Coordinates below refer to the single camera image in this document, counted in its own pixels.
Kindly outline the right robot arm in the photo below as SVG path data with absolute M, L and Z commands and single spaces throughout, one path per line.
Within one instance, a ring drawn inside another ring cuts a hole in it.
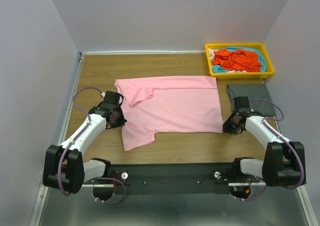
M 257 177 L 269 187 L 295 189 L 306 183 L 305 148 L 274 129 L 269 118 L 255 111 L 246 96 L 233 99 L 233 111 L 222 126 L 227 134 L 251 133 L 265 148 L 263 160 L 238 157 L 232 162 L 230 177 L 241 182 L 247 176 Z

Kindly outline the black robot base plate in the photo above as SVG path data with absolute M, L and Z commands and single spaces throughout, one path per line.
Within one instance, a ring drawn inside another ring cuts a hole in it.
M 245 193 L 263 183 L 254 176 L 232 173 L 232 164 L 113 164 L 109 179 L 91 179 L 83 184 L 93 187 L 93 194 L 101 199 L 115 195 L 178 195 Z

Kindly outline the pink t-shirt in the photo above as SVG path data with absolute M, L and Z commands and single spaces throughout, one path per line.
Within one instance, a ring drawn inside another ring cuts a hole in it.
M 117 79 L 127 122 L 125 151 L 155 142 L 157 133 L 221 133 L 222 110 L 214 77 L 159 76 Z

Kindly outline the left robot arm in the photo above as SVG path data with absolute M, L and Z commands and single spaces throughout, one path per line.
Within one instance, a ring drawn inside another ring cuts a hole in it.
M 96 179 L 104 184 L 110 180 L 111 163 L 101 158 L 84 162 L 83 155 L 105 130 L 125 125 L 122 104 L 124 96 L 113 91 L 100 92 L 103 100 L 89 111 L 84 122 L 65 141 L 51 145 L 45 153 L 42 183 L 44 186 L 60 190 L 65 196 L 76 194 L 83 183 Z

